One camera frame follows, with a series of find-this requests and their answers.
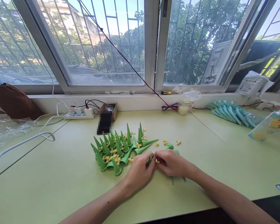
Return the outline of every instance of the green plastic spike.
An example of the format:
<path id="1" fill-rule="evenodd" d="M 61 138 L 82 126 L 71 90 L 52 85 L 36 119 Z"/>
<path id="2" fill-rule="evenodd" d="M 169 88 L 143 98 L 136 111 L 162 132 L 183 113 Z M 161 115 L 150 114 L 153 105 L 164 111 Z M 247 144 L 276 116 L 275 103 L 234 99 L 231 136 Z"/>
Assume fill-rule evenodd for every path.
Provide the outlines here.
<path id="1" fill-rule="evenodd" d="M 120 149 L 119 144 L 116 142 L 116 149 L 117 149 L 117 155 L 122 158 L 124 156 L 124 153 L 122 152 L 122 150 Z"/>
<path id="2" fill-rule="evenodd" d="M 149 167 L 149 164 L 151 163 L 151 161 L 152 161 L 152 152 L 150 153 L 149 159 L 147 160 L 146 168 Z"/>
<path id="3" fill-rule="evenodd" d="M 106 156 L 111 156 L 110 149 L 106 146 L 106 144 L 103 143 L 102 145 L 103 145 L 103 152 L 106 154 Z"/>
<path id="4" fill-rule="evenodd" d="M 156 142 L 156 141 L 158 141 L 158 139 L 141 141 L 141 145 L 142 145 L 142 147 L 143 147 L 143 146 L 146 146 L 146 145 L 148 145 L 148 144 L 150 144 L 150 143 L 154 143 L 154 142 Z"/>
<path id="5" fill-rule="evenodd" d="M 112 137 L 112 139 L 113 139 L 113 141 L 114 141 L 115 136 L 113 135 L 113 132 L 111 132 L 111 137 Z"/>
<path id="6" fill-rule="evenodd" d="M 169 143 L 168 145 L 167 145 L 167 148 L 166 149 L 174 149 L 174 146 L 171 144 L 171 143 Z"/>
<path id="7" fill-rule="evenodd" d="M 135 149 L 137 149 L 137 145 L 136 145 L 136 139 L 134 137 L 133 144 L 132 144 L 132 151 L 134 151 Z"/>
<path id="8" fill-rule="evenodd" d="M 115 131 L 115 138 L 116 138 L 116 142 L 117 142 L 119 145 L 121 145 L 120 138 L 119 138 L 118 134 L 116 133 L 116 131 Z"/>
<path id="9" fill-rule="evenodd" d="M 140 122 L 140 134 L 141 134 L 141 137 L 143 137 L 144 136 L 144 134 L 143 134 L 143 131 L 142 131 L 142 127 L 141 127 L 141 122 Z"/>
<path id="10" fill-rule="evenodd" d="M 120 165 L 122 166 L 127 166 L 128 165 L 128 158 L 130 157 L 132 152 L 132 148 L 129 149 L 129 151 L 127 152 L 127 154 L 125 154 L 125 156 L 120 160 Z"/>
<path id="11" fill-rule="evenodd" d="M 142 141 L 142 136 L 141 136 L 141 132 L 140 132 L 140 128 L 138 129 L 138 143 L 141 144 Z"/>
<path id="12" fill-rule="evenodd" d="M 102 147 L 102 145 L 101 145 L 100 142 L 96 139 L 96 137 L 94 137 L 94 140 L 95 140 L 95 142 L 96 142 L 97 149 L 100 150 L 100 148 Z"/>
<path id="13" fill-rule="evenodd" d="M 97 162 L 100 166 L 100 171 L 101 172 L 106 172 L 107 171 L 107 164 L 105 164 L 104 160 L 102 159 L 102 157 L 100 157 L 99 154 L 96 153 L 96 158 L 97 158 Z"/>
<path id="14" fill-rule="evenodd" d="M 107 164 L 107 170 L 108 170 L 108 171 L 113 171 L 113 170 L 114 170 L 114 166 L 113 166 L 113 162 L 112 162 L 112 161 L 108 162 L 108 164 Z"/>
<path id="15" fill-rule="evenodd" d="M 144 147 L 142 147 L 142 148 L 140 148 L 140 149 L 135 149 L 135 151 L 134 151 L 134 153 L 135 153 L 135 155 L 136 156 L 138 156 L 138 155 L 140 155 L 141 153 L 143 153 L 148 147 L 150 147 L 151 146 L 151 144 L 149 144 L 149 145 L 147 145 L 147 146 L 144 146 Z"/>
<path id="16" fill-rule="evenodd" d="M 100 156 L 102 156 L 103 155 L 103 153 L 102 152 L 100 152 L 100 151 L 98 151 L 98 149 L 92 144 L 92 143 L 90 143 L 91 144 L 91 147 L 92 147 L 92 149 L 93 149 L 93 151 L 94 151 L 94 154 L 99 154 Z"/>
<path id="17" fill-rule="evenodd" d="M 125 141 L 125 138 L 123 138 L 122 143 L 124 145 L 123 151 L 124 151 L 124 153 L 127 153 L 130 148 L 128 147 L 127 142 Z"/>
<path id="18" fill-rule="evenodd" d="M 113 138 L 110 135 L 108 135 L 108 137 L 109 137 L 109 142 L 110 142 L 110 148 L 111 149 L 115 149 L 116 148 L 116 144 L 114 143 Z"/>
<path id="19" fill-rule="evenodd" d="M 103 136 L 104 136 L 104 141 L 105 141 L 105 144 L 107 145 L 109 143 L 109 140 L 107 139 L 105 133 L 103 132 Z"/>
<path id="20" fill-rule="evenodd" d="M 119 165 L 117 165 L 117 163 L 114 161 L 113 158 L 112 158 L 112 163 L 113 163 L 113 167 L 114 167 L 115 176 L 119 176 L 122 173 L 122 168 Z"/>
<path id="21" fill-rule="evenodd" d="M 131 141 L 131 137 L 128 135 L 128 138 L 127 138 L 127 144 L 129 147 L 131 147 L 133 145 L 132 141 Z"/>
<path id="22" fill-rule="evenodd" d="M 105 145 L 105 143 L 103 142 L 103 140 L 100 138 L 100 143 L 101 143 L 101 145 L 102 145 L 102 147 L 103 147 L 103 150 L 102 150 L 102 152 L 103 152 L 103 154 L 106 154 L 105 153 L 105 150 L 104 150 L 104 145 Z"/>
<path id="23" fill-rule="evenodd" d="M 121 134 L 121 141 L 122 141 L 122 143 L 123 143 L 123 142 L 124 142 L 124 140 L 123 140 L 123 139 L 124 139 L 124 135 L 123 135 L 122 131 L 121 131 L 120 134 Z"/>
<path id="24" fill-rule="evenodd" d="M 130 128 L 128 127 L 128 123 L 127 123 L 127 135 L 129 135 L 130 138 L 132 137 L 132 134 L 131 134 L 131 132 L 130 132 Z"/>

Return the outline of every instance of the windowsill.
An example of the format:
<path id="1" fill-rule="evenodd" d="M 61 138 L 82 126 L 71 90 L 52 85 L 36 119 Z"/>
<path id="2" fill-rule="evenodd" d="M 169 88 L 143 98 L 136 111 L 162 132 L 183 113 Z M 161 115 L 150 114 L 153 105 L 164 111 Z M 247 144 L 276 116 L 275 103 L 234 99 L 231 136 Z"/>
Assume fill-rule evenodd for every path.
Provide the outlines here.
<path id="1" fill-rule="evenodd" d="M 258 97 L 247 97 L 235 93 L 202 93 L 200 100 L 195 101 L 194 107 L 205 108 L 205 106 L 214 101 L 227 100 L 234 101 L 237 105 L 248 105 L 256 102 Z M 56 104 L 58 100 L 53 95 L 28 95 L 45 113 L 56 113 Z M 169 105 L 177 103 L 182 94 L 160 95 Z M 63 101 L 74 101 L 78 105 L 84 105 L 85 100 L 96 99 L 105 103 L 118 103 L 119 111 L 141 111 L 141 110 L 161 110 L 165 103 L 155 94 L 73 94 L 73 95 L 55 95 Z M 280 102 L 280 94 L 265 93 L 263 100 Z M 60 112 L 67 112 L 64 105 L 60 105 Z"/>

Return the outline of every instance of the plug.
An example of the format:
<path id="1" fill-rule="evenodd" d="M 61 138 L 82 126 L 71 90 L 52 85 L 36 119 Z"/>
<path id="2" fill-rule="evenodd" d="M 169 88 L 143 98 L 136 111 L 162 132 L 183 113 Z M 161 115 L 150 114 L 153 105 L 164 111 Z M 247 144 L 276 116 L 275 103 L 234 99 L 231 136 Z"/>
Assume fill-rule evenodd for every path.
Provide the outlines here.
<path id="1" fill-rule="evenodd" d="M 74 110 L 77 112 L 77 114 L 82 114 L 82 108 L 81 107 L 75 107 Z"/>

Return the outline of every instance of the power strip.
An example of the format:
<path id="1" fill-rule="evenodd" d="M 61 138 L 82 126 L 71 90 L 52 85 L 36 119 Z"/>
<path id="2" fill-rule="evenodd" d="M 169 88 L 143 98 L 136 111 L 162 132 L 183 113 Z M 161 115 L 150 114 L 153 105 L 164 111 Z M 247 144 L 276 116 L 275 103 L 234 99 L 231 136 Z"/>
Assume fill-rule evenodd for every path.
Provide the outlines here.
<path id="1" fill-rule="evenodd" d="M 73 120 L 73 119 L 94 119 L 96 114 L 93 116 L 86 116 L 85 113 L 77 114 L 75 111 L 70 111 L 63 116 L 64 120 Z"/>

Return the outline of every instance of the cardboard box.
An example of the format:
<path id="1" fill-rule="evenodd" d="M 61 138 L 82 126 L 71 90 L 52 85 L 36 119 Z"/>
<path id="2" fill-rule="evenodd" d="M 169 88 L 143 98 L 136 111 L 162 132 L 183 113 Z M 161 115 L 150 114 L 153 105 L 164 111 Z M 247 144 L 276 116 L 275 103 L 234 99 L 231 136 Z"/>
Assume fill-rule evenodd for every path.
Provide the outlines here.
<path id="1" fill-rule="evenodd" d="M 100 109 L 99 109 L 99 111 L 98 111 L 99 114 L 104 110 L 105 105 L 106 105 L 106 104 L 104 103 L 104 104 L 100 107 Z M 113 121 L 116 121 L 117 113 L 118 113 L 117 102 L 114 103 L 114 104 L 108 104 L 108 105 L 110 105 L 110 106 L 112 106 L 112 107 L 114 108 L 113 113 L 112 113 L 112 117 L 113 117 Z"/>

